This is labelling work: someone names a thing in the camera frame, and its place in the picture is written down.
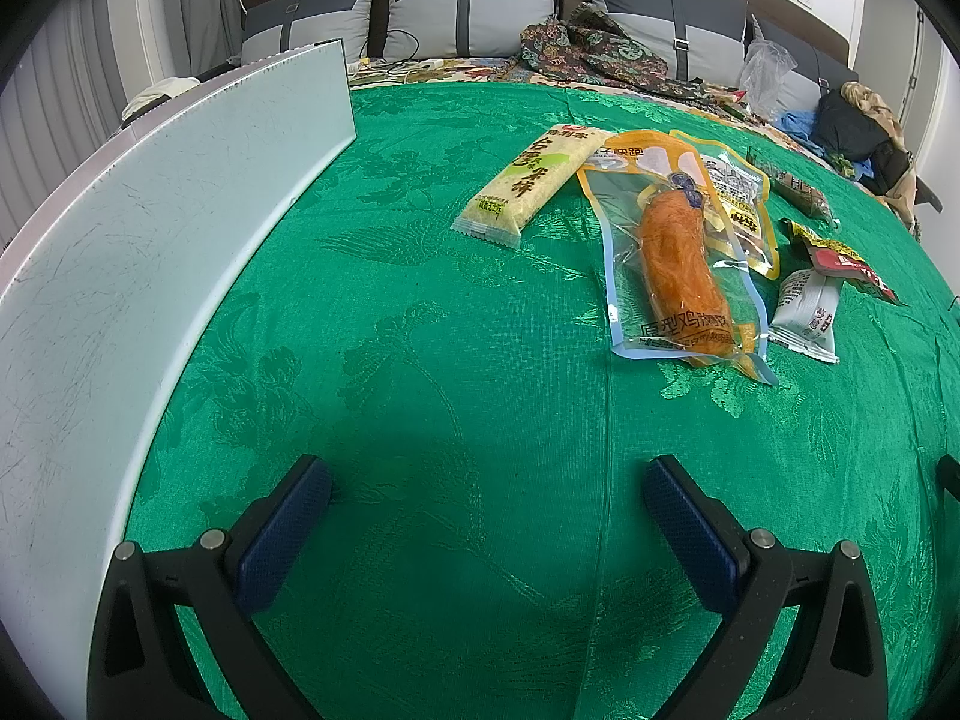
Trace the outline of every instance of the gray pillow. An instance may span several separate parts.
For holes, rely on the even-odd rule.
[[[520,31],[554,13],[554,0],[390,0],[383,58],[511,56]]]
[[[830,89],[839,89],[847,81],[856,81],[859,76],[840,64],[822,50],[800,40],[784,29],[765,19],[755,19],[752,38],[772,40],[779,43],[797,61],[797,66],[787,74],[781,90],[776,95],[776,106],[781,111],[816,111],[820,98]]]
[[[344,58],[356,62],[370,34],[372,0],[270,0],[247,11],[240,60],[340,38]]]
[[[744,0],[593,0],[669,74],[736,86],[743,69]]]

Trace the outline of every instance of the screw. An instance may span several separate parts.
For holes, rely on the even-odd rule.
[[[856,560],[860,557],[860,548],[852,541],[841,541],[840,551],[851,560]]]
[[[202,546],[203,549],[217,549],[218,547],[223,546],[223,543],[226,540],[226,533],[219,528],[211,528],[210,530],[205,531],[203,536],[200,536],[200,546]]]
[[[132,541],[121,541],[117,544],[117,548],[113,551],[113,556],[117,560],[129,560],[133,557],[133,553],[136,552],[136,544]]]
[[[770,549],[776,544],[776,537],[766,528],[754,528],[750,531],[750,541],[755,543],[760,549]]]

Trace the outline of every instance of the blue cloth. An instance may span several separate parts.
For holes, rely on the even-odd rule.
[[[817,124],[815,111],[786,111],[776,121],[774,127],[789,135],[807,151],[812,151],[818,157],[827,159],[827,151],[810,140],[810,133],[813,132],[814,124]],[[859,181],[863,175],[868,178],[874,177],[874,167],[870,164],[869,159],[864,162],[851,162],[851,165],[853,165],[854,181]]]

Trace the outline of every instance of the green bedspread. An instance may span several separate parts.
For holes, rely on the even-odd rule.
[[[637,720],[719,621],[640,502],[644,465],[672,453],[747,528],[800,548],[861,545],[891,717],[908,716],[960,590],[958,517],[933,482],[960,440],[960,327],[894,215],[803,156],[640,100],[434,83],[353,102],[356,142],[272,231],[194,351],[128,537],[186,545],[318,454],[333,503],[256,623],[325,718]],[[839,365],[771,346],[777,388],[614,357],[599,228],[576,179],[520,250],[448,229],[555,122],[757,148],[827,192],[839,237],[908,307],[845,287]],[[769,208],[803,219],[776,196]],[[783,238],[781,255],[784,275],[803,266]],[[772,314],[779,282],[755,280]],[[239,717],[187,622],[211,691]]]

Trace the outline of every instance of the plastic bag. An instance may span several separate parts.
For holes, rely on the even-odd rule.
[[[823,362],[839,362],[833,347],[833,320],[843,279],[814,269],[794,271],[781,284],[770,338]]]
[[[894,290],[883,282],[877,272],[867,265],[867,261],[851,247],[832,238],[822,238],[809,227],[804,227],[790,218],[782,218],[781,223],[791,241],[802,242],[806,247],[813,269],[818,274],[844,279],[862,293],[872,295],[877,300],[883,300],[895,306],[906,305],[896,296]]]
[[[772,40],[755,38],[747,46],[747,59],[740,71],[740,88],[747,91],[750,110],[757,116],[774,121],[776,95],[789,71],[797,66],[788,50]]]
[[[520,232],[610,134],[555,124],[474,194],[451,230],[517,248]]]
[[[726,143],[703,141],[679,129],[672,130],[670,135],[690,143],[700,153],[750,267],[769,279],[779,278],[776,234],[766,208],[770,196],[770,180],[766,173],[757,170]],[[724,219],[709,203],[704,206],[704,217],[707,220],[707,245],[733,257]]]
[[[654,130],[608,138],[577,175],[603,235],[611,349],[629,359],[730,362],[766,384],[767,314],[693,146]],[[704,246],[704,207],[733,258]]]
[[[773,184],[774,191],[800,213],[808,218],[825,221],[834,229],[840,226],[840,220],[833,215],[833,209],[830,208],[830,204],[822,191],[810,186],[805,181],[800,181],[792,173],[781,170],[755,151],[747,152],[747,161],[757,170],[766,173]]]

